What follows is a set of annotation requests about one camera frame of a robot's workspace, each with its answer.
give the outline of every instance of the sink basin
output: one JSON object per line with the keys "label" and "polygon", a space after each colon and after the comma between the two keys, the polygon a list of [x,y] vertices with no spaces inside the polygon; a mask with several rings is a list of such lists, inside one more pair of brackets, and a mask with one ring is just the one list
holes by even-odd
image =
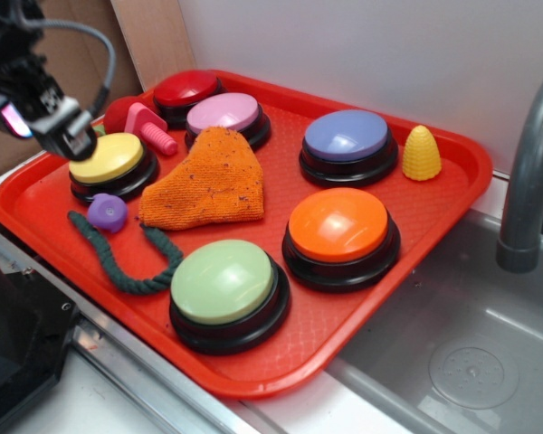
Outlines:
{"label": "sink basin", "polygon": [[499,228],[468,212],[329,373],[414,432],[543,432],[543,242],[510,274]]}

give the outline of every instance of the pink toy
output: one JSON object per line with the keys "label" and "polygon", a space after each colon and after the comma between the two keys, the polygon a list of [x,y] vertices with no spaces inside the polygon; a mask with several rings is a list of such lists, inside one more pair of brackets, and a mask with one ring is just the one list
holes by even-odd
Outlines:
{"label": "pink toy", "polygon": [[132,133],[166,156],[177,152],[177,142],[167,133],[167,123],[140,102],[129,107],[125,132]]}

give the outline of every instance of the gray faucet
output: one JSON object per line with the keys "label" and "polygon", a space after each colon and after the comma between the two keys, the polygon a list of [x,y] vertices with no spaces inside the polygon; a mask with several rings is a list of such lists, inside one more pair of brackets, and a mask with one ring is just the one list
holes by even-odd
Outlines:
{"label": "gray faucet", "polygon": [[497,244],[502,269],[526,273],[538,264],[543,233],[543,84],[533,100],[510,175]]}

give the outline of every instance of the plastic tray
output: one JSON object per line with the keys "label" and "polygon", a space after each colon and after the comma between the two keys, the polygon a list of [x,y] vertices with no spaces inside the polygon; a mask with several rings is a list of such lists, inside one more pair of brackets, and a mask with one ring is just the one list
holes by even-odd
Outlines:
{"label": "plastic tray", "polygon": [[[208,242],[243,239],[271,254],[288,272],[281,240],[291,210],[320,187],[304,180],[298,154],[306,127],[316,118],[346,104],[314,97],[269,83],[217,71],[229,91],[253,95],[271,120],[271,139],[257,150],[264,173],[265,216],[249,223],[212,224],[169,232],[185,253]],[[151,92],[143,97],[150,99]],[[400,158],[413,122],[382,115],[400,145]],[[475,142],[429,128],[443,159],[433,180],[405,178],[401,164],[384,180],[366,187],[391,212],[402,235],[400,258],[371,288],[349,294],[325,294],[291,280],[292,306],[284,325],[270,340],[245,353],[197,354],[177,339],[170,325],[169,293],[129,296],[116,290],[103,273],[91,245],[67,220],[67,212],[86,214],[70,191],[68,164],[45,155],[17,171],[0,186],[0,222],[73,281],[124,326],[147,342],[208,391],[236,399],[267,397],[287,391],[322,370],[349,338],[372,316],[433,246],[488,187],[492,165]],[[159,157],[159,176],[186,156],[184,133],[171,132],[180,151]],[[119,265],[135,278],[148,278],[165,266],[138,226],[138,199],[129,202],[122,231],[106,234]]]}

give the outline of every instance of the yellow cone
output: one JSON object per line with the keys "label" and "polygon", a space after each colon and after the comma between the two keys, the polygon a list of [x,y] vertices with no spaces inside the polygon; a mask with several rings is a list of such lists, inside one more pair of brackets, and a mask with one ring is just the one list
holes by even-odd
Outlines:
{"label": "yellow cone", "polygon": [[442,168],[433,134],[423,125],[414,127],[406,140],[402,173],[415,181],[425,181],[441,173]]}

